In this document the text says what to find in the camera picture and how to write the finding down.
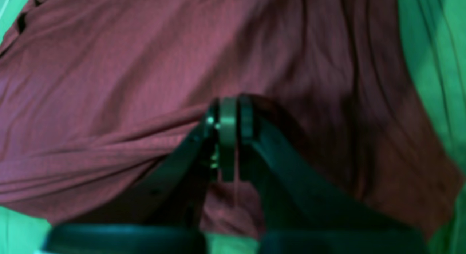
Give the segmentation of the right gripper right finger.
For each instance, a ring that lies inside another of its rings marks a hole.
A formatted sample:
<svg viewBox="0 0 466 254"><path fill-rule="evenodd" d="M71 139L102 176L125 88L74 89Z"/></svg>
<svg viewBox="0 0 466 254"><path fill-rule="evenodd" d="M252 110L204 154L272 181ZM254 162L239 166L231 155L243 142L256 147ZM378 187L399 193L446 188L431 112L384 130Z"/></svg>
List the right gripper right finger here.
<svg viewBox="0 0 466 254"><path fill-rule="evenodd" d="M238 141L239 177L258 191L268 229L419 233L354 199L314 168L307 134L278 104L240 95Z"/></svg>

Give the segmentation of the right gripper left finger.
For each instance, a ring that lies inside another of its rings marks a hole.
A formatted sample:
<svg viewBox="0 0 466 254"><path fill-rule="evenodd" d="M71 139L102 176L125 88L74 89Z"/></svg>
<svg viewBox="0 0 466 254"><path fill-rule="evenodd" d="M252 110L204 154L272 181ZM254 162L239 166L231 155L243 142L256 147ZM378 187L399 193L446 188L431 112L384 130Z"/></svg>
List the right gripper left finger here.
<svg viewBox="0 0 466 254"><path fill-rule="evenodd" d="M161 164L110 202L66 224L197 226L212 182L238 182L238 100L215 99Z"/></svg>

